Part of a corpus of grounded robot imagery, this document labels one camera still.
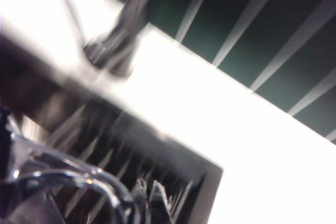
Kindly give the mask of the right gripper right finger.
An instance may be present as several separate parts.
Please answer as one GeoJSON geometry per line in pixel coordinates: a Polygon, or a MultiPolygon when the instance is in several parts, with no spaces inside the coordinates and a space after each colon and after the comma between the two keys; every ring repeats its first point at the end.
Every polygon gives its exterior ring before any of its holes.
{"type": "Polygon", "coordinates": [[[150,192],[150,216],[151,223],[173,223],[165,187],[157,180],[150,192]]]}

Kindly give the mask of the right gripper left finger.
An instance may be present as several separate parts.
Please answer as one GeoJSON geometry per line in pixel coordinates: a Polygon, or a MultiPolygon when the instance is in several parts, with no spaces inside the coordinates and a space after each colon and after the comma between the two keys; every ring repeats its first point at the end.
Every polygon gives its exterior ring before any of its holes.
{"type": "Polygon", "coordinates": [[[143,178],[138,178],[131,190],[134,203],[140,215],[140,223],[145,224],[149,221],[147,184],[143,178]]]}

